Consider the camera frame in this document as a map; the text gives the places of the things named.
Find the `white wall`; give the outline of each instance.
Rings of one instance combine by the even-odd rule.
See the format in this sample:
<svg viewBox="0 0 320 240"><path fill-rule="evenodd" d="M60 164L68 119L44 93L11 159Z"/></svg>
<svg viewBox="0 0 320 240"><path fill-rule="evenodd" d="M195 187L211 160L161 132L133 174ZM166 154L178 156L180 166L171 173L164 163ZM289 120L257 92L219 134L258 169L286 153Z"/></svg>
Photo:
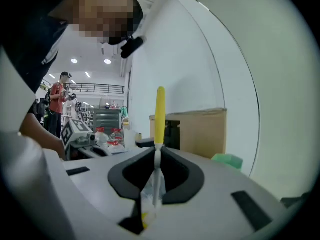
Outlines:
<svg viewBox="0 0 320 240"><path fill-rule="evenodd" d="M220 95L224 95L227 108L225 152L243 159L241 171L249 176L256 158L260 122L256 89L247 62L230 32L210 11L195 0L178 1L197 22L214 55L218 74L213 79L221 80Z"/></svg>
<svg viewBox="0 0 320 240"><path fill-rule="evenodd" d="M46 94L47 94L48 90L43 90L41 88L39 88L36 93L35 93L35 96L37 99L44 99L46 97Z"/></svg>
<svg viewBox="0 0 320 240"><path fill-rule="evenodd" d="M259 136L256 90L238 44L214 15L195 0L168 0L132 68L130 120L143 138L162 85L167 114L227 108L226 152L242 158L242 172L251 173Z"/></svg>
<svg viewBox="0 0 320 240"><path fill-rule="evenodd" d="M166 91L167 114L216 108L221 100L221 90L213 85L217 67L210 48L177 0L163 5L146 38L133 56L129 97L131 127L143 138L150 136L159 86Z"/></svg>
<svg viewBox="0 0 320 240"><path fill-rule="evenodd" d="M277 198L309 191L319 171L320 59L288 0L198 0L230 30L251 70L260 141L251 178Z"/></svg>
<svg viewBox="0 0 320 240"><path fill-rule="evenodd" d="M128 92L129 92L129 78L130 78L130 73L125 74L125 81L124 81L124 101L123 105L125 107L128 107Z"/></svg>

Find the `clear plastic bag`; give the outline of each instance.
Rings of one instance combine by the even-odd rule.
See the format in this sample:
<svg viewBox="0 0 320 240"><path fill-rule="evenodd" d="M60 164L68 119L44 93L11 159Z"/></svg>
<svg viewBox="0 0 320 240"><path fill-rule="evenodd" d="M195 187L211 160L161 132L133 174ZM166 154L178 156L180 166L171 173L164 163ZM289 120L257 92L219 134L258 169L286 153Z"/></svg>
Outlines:
<svg viewBox="0 0 320 240"><path fill-rule="evenodd" d="M162 206L162 197L166 193L166 182L165 177L160 171L160 191L158 196L157 206L154 207L154 178L155 172L153 172L147 181L144 189L141 192L141 214L143 227L146 229L156 218L157 212Z"/></svg>

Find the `ceiling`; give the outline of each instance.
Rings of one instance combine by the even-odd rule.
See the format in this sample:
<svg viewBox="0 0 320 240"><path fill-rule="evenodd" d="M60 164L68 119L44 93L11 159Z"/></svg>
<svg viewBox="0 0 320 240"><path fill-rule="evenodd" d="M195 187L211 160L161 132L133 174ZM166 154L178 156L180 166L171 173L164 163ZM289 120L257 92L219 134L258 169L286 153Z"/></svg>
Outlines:
<svg viewBox="0 0 320 240"><path fill-rule="evenodd" d="M138 1L144 13L140 25L142 26L145 18L151 12L155 0ZM157 4L161 6L163 3L165 0L158 1ZM61 72L66 71L72 74L72 80L76 83L124 85L125 69L123 69L120 54L120 46L111 46L107 43L102 45L95 37L80 36L80 32L70 25L59 44L57 59L44 79L50 83L56 82ZM71 59L76 59L78 63L72 63ZM105 59L111 60L111 64L105 64ZM130 68L130 65L125 64L125 68ZM85 72L88 72L91 78L88 78Z"/></svg>

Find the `railing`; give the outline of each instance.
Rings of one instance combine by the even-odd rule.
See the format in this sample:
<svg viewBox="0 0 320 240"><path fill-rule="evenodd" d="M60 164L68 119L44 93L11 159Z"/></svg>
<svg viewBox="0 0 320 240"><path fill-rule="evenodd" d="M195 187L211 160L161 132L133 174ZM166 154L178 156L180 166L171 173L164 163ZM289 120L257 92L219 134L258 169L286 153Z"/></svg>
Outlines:
<svg viewBox="0 0 320 240"><path fill-rule="evenodd" d="M47 80L44 80L44 79L42 79L41 83L45 84L48 87L51 87L51 85L52 85L52 83L49 83Z"/></svg>
<svg viewBox="0 0 320 240"><path fill-rule="evenodd" d="M121 85L98 84L98 83L66 83L69 93L102 93L102 94L124 94L125 87Z"/></svg>

